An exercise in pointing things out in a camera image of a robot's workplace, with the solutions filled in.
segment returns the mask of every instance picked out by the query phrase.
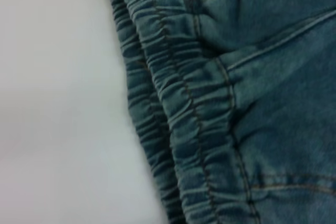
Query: denim fabric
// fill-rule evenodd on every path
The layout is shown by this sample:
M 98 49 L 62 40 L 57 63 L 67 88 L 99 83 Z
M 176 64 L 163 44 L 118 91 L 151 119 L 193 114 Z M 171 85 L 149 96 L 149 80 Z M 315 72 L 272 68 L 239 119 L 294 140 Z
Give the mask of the denim fabric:
M 170 223 L 336 222 L 336 0 L 111 0 Z

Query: white surface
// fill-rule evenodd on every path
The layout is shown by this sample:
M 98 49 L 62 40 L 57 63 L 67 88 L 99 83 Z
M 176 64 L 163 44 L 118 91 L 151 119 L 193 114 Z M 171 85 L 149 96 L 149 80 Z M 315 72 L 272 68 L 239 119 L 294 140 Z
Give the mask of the white surface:
M 109 0 L 0 0 L 0 223 L 161 224 Z

